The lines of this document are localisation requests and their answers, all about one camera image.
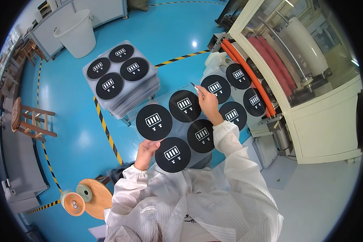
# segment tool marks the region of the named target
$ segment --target yellow black safety stripe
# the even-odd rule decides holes
[[[157,64],[157,65],[155,65],[155,67],[156,67],[156,68],[159,68],[160,66],[163,66],[163,65],[166,65],[166,64],[169,64],[169,63],[175,62],[175,61],[177,61],[177,60],[185,59],[185,58],[188,58],[188,57],[191,57],[191,56],[194,56],[194,55],[204,54],[204,53],[207,53],[207,52],[210,52],[210,50],[203,50],[203,51],[198,51],[198,52],[191,53],[191,54],[188,54],[188,55],[183,55],[183,56],[177,57],[177,58],[175,58],[175,59],[172,59],[172,60],[169,60],[169,61],[166,61],[166,62],[163,62],[163,63]]]
[[[39,108],[39,81],[40,81],[40,71],[42,69],[42,60],[40,60],[40,66],[39,66],[39,75],[38,75],[38,95],[36,96],[36,108]],[[60,193],[62,193],[62,189],[60,188],[59,184],[58,184],[58,181],[56,180],[55,178],[55,175],[54,175],[54,172],[53,172],[53,169],[51,168],[51,164],[50,164],[50,161],[48,160],[48,156],[47,156],[47,152],[46,152],[46,148],[44,146],[44,142],[42,141],[42,146],[43,146],[43,150],[44,150],[44,156],[46,157],[46,160],[47,160],[47,164],[48,164],[48,167],[50,168],[50,172],[51,174],[53,175],[53,178],[54,178],[54,181],[55,181],[55,184],[56,186],[58,187]]]
[[[116,155],[118,162],[120,163],[120,165],[122,165],[124,162],[122,161],[120,153],[117,151],[116,145],[114,144],[114,141],[113,141],[113,139],[112,139],[112,137],[111,137],[111,135],[109,133],[109,130],[107,129],[104,117],[102,116],[102,113],[101,113],[101,107],[99,106],[98,100],[96,99],[96,97],[93,97],[93,100],[94,100],[94,103],[95,103],[96,108],[97,108],[99,120],[102,123],[102,128],[104,128],[106,137],[109,140],[109,144],[110,144],[111,148],[113,149],[113,152]]]
[[[56,200],[55,202],[52,202],[52,203],[49,203],[47,205],[44,205],[44,206],[41,206],[41,207],[38,207],[34,210],[31,210],[31,211],[28,211],[26,212],[25,214],[31,214],[31,213],[34,213],[34,212],[37,212],[37,211],[40,211],[40,210],[43,210],[45,208],[49,208],[49,207],[52,207],[54,205],[57,205],[58,203],[60,203],[60,199],[59,200]]]
[[[157,6],[157,5],[170,4],[170,3],[214,3],[214,2],[202,2],[202,1],[182,1],[182,2],[158,3],[158,4],[153,4],[153,5],[150,5],[150,6]],[[214,3],[214,4],[226,5],[226,3]]]

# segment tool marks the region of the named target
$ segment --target red roller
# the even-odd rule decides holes
[[[252,80],[252,83],[256,86],[258,92],[261,94],[262,99],[264,100],[266,104],[266,116],[270,117],[271,115],[276,115],[276,110],[274,109],[269,96],[266,94],[265,89],[262,87],[261,83],[259,82],[258,78],[250,68],[250,66],[246,63],[246,61],[243,59],[243,57],[238,53],[238,51],[232,46],[232,44],[228,40],[223,40],[223,43],[221,44],[221,47],[226,46],[228,51],[231,52],[234,57],[237,59],[240,65],[245,69],[246,73],[249,75],[249,77]]]
[[[291,90],[296,89],[296,85],[293,82],[293,79],[291,77],[291,75],[289,74],[288,70],[286,69],[286,67],[284,66],[284,64],[282,63],[280,57],[277,55],[276,51],[273,50],[273,48],[269,45],[269,43],[266,41],[266,39],[264,39],[264,37],[259,36],[257,38],[257,40],[262,44],[262,46],[265,48],[265,50],[268,52],[268,54],[270,55],[270,57],[273,59],[273,61],[276,63],[278,69],[280,69],[281,74],[283,75],[283,77],[286,80],[286,83],[288,84],[289,88]]]
[[[274,63],[273,59],[270,57],[268,52],[254,36],[248,37],[247,40],[254,46],[254,48],[256,48],[258,53],[266,61],[267,65],[272,70],[273,74],[276,76],[278,83],[280,84],[286,97],[289,97],[292,94],[292,91],[290,90],[285,78],[281,74],[281,71],[278,69],[277,65]]]

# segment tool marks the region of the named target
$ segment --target glass panel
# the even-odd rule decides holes
[[[359,68],[336,17],[324,4],[289,1],[265,1],[242,34],[265,60],[293,107],[348,82]]]

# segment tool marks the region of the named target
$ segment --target round wooden board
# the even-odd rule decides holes
[[[109,189],[96,179],[83,179],[79,184],[90,187],[93,197],[90,202],[85,202],[85,211],[91,216],[104,220],[104,209],[111,208],[112,194]]]

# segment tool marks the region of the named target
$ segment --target stack of plastic sheets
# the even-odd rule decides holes
[[[82,72],[99,105],[117,119],[160,89],[155,66],[127,40],[99,55]]]

